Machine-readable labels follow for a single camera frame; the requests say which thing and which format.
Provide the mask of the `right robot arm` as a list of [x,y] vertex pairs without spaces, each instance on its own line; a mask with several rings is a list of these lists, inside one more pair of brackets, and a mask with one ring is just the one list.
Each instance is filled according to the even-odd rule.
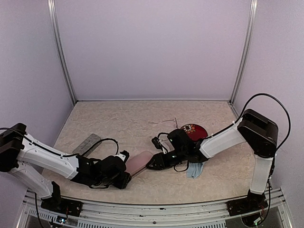
[[209,136],[205,129],[187,124],[166,134],[171,149],[158,135],[152,143],[160,150],[146,164],[149,170],[161,171],[186,161],[199,164],[221,153],[246,146],[255,159],[247,196],[227,202],[230,216],[266,209],[266,187],[277,151],[278,126],[260,113],[247,109],[241,117],[218,133]]

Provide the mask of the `right aluminium frame post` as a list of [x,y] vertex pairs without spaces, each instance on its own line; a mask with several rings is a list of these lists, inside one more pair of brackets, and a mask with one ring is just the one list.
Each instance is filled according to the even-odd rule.
[[238,95],[238,92],[240,89],[241,81],[243,78],[243,74],[245,71],[247,57],[248,57],[249,50],[250,50],[251,39],[252,39],[253,32],[254,32],[254,25],[255,25],[256,14],[257,14],[257,6],[258,6],[258,0],[251,0],[244,46],[243,46],[243,50],[242,50],[242,54],[241,54],[239,67],[237,70],[237,77],[236,77],[236,80],[235,80],[235,83],[233,86],[233,90],[232,90],[232,94],[231,94],[231,97],[229,100],[231,105],[234,105],[234,103],[236,101],[236,98],[237,98],[237,95]]

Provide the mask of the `left aluminium frame post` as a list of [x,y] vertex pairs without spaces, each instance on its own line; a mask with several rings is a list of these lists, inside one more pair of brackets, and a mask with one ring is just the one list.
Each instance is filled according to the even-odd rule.
[[65,58],[65,54],[64,54],[64,49],[63,49],[63,45],[62,45],[62,41],[61,41],[61,37],[60,37],[60,30],[59,30],[59,24],[58,24],[58,20],[57,20],[57,12],[56,12],[56,4],[55,4],[54,0],[48,0],[47,3],[48,3],[47,6],[48,6],[49,16],[50,16],[50,20],[51,20],[52,29],[53,29],[53,34],[54,34],[54,38],[55,38],[57,53],[58,53],[60,65],[61,65],[63,76],[64,76],[64,81],[67,86],[70,100],[71,100],[73,106],[75,106],[77,104],[78,100],[77,100],[75,90],[72,85],[72,80],[71,80],[71,77],[70,77],[70,74],[68,71],[67,62],[66,62],[66,58]]

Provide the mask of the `aluminium frame post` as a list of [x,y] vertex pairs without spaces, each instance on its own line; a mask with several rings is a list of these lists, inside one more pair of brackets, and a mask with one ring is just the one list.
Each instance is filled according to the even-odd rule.
[[236,77],[236,80],[235,80],[235,83],[233,86],[233,90],[232,90],[232,94],[231,94],[231,97],[229,100],[231,105],[234,105],[234,103],[236,101],[236,98],[237,98],[237,95],[238,95],[238,92],[240,89],[241,81],[243,78],[243,74],[245,71],[247,57],[248,57],[249,50],[250,50],[251,39],[252,39],[253,32],[254,32],[254,25],[255,25],[256,14],[257,14],[257,6],[258,6],[258,0],[251,0],[244,46],[243,46],[243,50],[242,50],[242,54],[241,54],[239,67],[237,70],[237,77]]
[[60,30],[59,30],[59,24],[58,24],[58,20],[57,20],[57,12],[56,12],[56,4],[55,4],[54,0],[48,0],[47,3],[48,3],[47,6],[48,6],[49,16],[50,16],[50,20],[51,20],[52,29],[53,29],[53,34],[54,34],[54,38],[55,38],[57,53],[58,53],[60,65],[61,65],[63,76],[64,76],[64,81],[67,86],[70,100],[71,100],[73,106],[75,106],[77,104],[78,100],[77,100],[75,90],[72,85],[72,80],[71,80],[71,77],[70,77],[70,74],[68,71],[67,62],[66,62],[66,58],[65,58],[65,54],[64,54],[64,49],[63,49],[63,45],[62,45],[62,41],[61,41],[61,37],[60,37]]

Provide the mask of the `grey glasses case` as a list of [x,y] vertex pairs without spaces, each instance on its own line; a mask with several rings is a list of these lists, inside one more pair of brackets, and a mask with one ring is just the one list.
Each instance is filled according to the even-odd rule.
[[98,135],[92,133],[80,143],[72,153],[87,157],[98,145],[100,145],[100,140],[101,138]]

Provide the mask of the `small blue cleaning cloth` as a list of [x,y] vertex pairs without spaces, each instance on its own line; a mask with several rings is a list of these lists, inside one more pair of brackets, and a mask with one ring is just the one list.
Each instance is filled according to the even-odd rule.
[[189,163],[189,167],[186,170],[186,177],[191,179],[198,178],[203,171],[204,163]]

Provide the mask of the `front aluminium rail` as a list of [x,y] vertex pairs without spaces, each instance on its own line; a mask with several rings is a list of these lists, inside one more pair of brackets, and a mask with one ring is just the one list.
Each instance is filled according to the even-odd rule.
[[78,217],[51,212],[36,205],[32,191],[27,191],[14,227],[44,227],[50,223],[62,228],[243,228],[243,220],[256,214],[230,216],[227,199],[186,204],[140,205],[82,200]]

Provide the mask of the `clear pink glasses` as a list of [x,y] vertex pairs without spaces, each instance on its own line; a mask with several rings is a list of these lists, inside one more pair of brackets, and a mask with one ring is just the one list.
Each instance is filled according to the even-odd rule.
[[152,131],[150,138],[157,137],[159,139],[166,139],[167,134],[179,128],[178,121],[176,118],[161,121],[149,121],[148,126]]

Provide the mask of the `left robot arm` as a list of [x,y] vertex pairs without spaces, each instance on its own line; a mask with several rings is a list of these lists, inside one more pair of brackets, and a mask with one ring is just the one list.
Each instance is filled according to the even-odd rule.
[[68,154],[47,146],[26,132],[18,123],[0,129],[0,171],[15,176],[41,199],[41,207],[58,213],[79,216],[83,203],[65,199],[60,186],[44,178],[33,166],[55,172],[64,178],[91,189],[114,186],[125,189],[131,180],[126,171],[127,151],[117,152],[105,159]]

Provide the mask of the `pink glasses case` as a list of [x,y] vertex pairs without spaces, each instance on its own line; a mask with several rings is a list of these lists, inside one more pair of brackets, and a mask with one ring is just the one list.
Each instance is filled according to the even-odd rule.
[[130,174],[132,178],[140,174],[146,169],[147,163],[151,160],[153,154],[149,151],[143,151],[140,154],[129,158],[126,162],[126,172]]

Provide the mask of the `red floral plate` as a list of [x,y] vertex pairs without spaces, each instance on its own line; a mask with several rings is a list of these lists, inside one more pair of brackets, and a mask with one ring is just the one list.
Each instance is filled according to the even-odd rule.
[[205,128],[197,124],[185,124],[181,127],[181,129],[184,130],[193,141],[198,141],[208,137],[208,133]]

